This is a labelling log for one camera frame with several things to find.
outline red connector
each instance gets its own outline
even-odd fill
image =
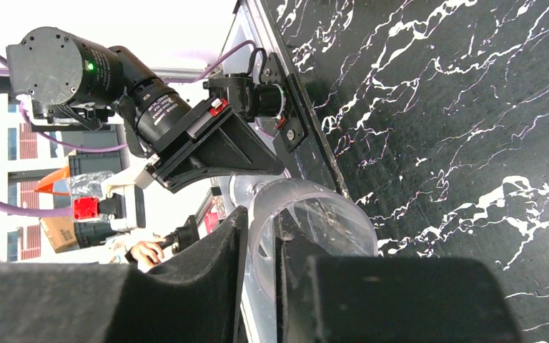
[[[72,202],[72,216],[75,220],[97,218],[99,216],[98,198],[84,197],[75,199]]]
[[[228,106],[228,101],[226,99],[218,99],[212,103],[213,108],[209,110],[212,116],[217,116],[222,113],[226,106]]]

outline mounting plate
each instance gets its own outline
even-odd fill
[[[285,119],[278,127],[281,139],[285,144],[288,153],[293,151],[302,143],[306,137],[306,128],[300,121],[298,113],[303,111],[298,101],[300,90],[297,82],[294,82],[292,75],[286,76],[281,61],[277,54],[271,53],[264,63],[264,71],[259,76],[263,84],[279,84],[285,91],[287,101],[285,102]]]

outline black metal bracket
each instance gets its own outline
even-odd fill
[[[96,131],[111,131],[112,128],[110,124],[103,125],[101,128]],[[31,132],[73,132],[73,131],[87,131],[87,129],[80,125],[35,125],[30,122],[30,131]]]
[[[271,53],[264,63],[264,71],[259,76],[259,80],[263,84],[279,84],[285,91],[285,117],[277,129],[285,143],[285,149],[289,153],[297,148],[307,136],[306,128],[298,115],[304,109],[300,106],[299,90],[296,89],[297,85],[293,82],[293,75],[285,75],[278,55]]]
[[[172,193],[208,177],[278,175],[285,168],[230,106],[210,113],[215,99],[198,103],[152,145],[159,160],[146,170]]]

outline red clip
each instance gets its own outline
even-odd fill
[[[205,223],[205,229],[207,230],[207,233],[211,234],[214,231],[217,223],[219,222],[218,213],[210,212],[208,214],[205,214],[203,222]]]
[[[279,122],[277,123],[277,125],[274,128],[278,130],[278,129],[282,128],[283,125],[285,125],[285,123],[287,123],[287,118],[282,117],[281,120],[279,120]]]
[[[222,102],[216,109],[210,109],[209,112],[212,116],[217,116],[218,114],[222,113],[226,106],[228,106],[228,101],[226,99],[220,99]]]
[[[84,197],[72,202],[72,216],[75,220],[97,218],[98,215],[98,198]]]

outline cardboard box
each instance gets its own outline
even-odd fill
[[[79,244],[74,236],[72,217],[40,218],[39,222],[56,253],[65,252]]]

